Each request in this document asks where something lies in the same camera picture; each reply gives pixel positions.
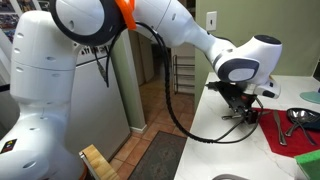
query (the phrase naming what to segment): metal spoon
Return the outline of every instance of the metal spoon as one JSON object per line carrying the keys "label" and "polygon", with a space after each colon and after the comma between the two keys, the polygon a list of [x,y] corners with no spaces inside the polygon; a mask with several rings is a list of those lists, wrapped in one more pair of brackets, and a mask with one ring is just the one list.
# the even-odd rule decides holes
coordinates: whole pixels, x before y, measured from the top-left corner
{"label": "metal spoon", "polygon": [[286,136],[291,136],[292,132],[299,127],[298,121],[303,124],[308,121],[309,115],[305,110],[295,112],[293,110],[289,111],[289,117],[293,120],[293,125],[285,132]]}
{"label": "metal spoon", "polygon": [[[316,122],[319,119],[320,119],[320,117],[309,116],[308,118],[300,118],[299,122],[302,126],[304,126],[304,124],[306,124],[306,123]],[[300,126],[297,122],[293,123],[293,125],[286,131],[285,135],[288,137],[292,136],[293,131],[296,130],[298,127],[300,127]]]}
{"label": "metal spoon", "polygon": [[308,139],[308,141],[312,145],[317,145],[317,143],[312,139],[310,134],[304,129],[304,127],[301,124],[301,122],[304,122],[304,121],[306,121],[306,119],[309,118],[308,112],[306,112],[305,110],[300,110],[300,111],[289,110],[288,116],[292,120],[292,122],[294,123],[294,126],[295,126],[295,124],[298,124],[298,126],[301,127],[301,129],[302,129],[304,135],[306,136],[306,138]]}

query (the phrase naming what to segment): shelf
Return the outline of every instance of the shelf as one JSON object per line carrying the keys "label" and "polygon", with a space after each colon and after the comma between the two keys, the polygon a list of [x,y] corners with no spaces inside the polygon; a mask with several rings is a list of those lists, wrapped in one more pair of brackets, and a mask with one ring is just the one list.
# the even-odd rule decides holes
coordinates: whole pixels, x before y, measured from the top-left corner
{"label": "shelf", "polygon": [[176,93],[194,94],[195,65],[194,56],[180,56],[174,54],[172,57],[173,86]]}

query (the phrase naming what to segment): red cloth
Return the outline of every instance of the red cloth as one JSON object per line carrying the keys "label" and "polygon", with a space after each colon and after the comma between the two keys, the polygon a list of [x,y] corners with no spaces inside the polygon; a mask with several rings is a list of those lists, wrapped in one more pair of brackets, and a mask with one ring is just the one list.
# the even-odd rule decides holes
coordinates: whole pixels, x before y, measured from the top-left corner
{"label": "red cloth", "polygon": [[[271,111],[263,115],[260,121],[260,126],[264,135],[266,136],[272,152],[294,157],[300,154],[308,153],[320,149],[320,132],[310,131],[308,133],[318,145],[311,145],[307,140],[301,128],[296,129],[291,137],[285,136],[287,146],[282,146],[279,143],[279,134],[277,124],[273,117],[273,110],[265,109],[264,112]],[[286,111],[278,110],[281,120],[281,129],[283,134],[292,126],[291,121],[288,119]]]}

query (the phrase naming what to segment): orange ring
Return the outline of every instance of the orange ring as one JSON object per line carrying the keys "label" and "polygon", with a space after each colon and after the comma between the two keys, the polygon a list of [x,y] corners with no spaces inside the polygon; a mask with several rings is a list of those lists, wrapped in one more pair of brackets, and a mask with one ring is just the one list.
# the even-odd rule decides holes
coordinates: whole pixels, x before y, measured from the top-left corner
{"label": "orange ring", "polygon": [[124,21],[127,24],[128,29],[134,30],[137,28],[136,22],[133,18],[134,0],[116,0],[118,7],[122,13]]}

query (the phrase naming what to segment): wooden block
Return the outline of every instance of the wooden block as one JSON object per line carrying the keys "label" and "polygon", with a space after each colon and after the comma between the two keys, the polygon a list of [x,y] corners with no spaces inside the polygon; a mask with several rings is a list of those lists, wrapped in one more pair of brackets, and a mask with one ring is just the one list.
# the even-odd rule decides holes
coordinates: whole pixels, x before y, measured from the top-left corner
{"label": "wooden block", "polygon": [[82,152],[86,155],[90,165],[100,179],[120,179],[118,174],[94,147],[94,145],[88,146],[86,149],[82,150]]}

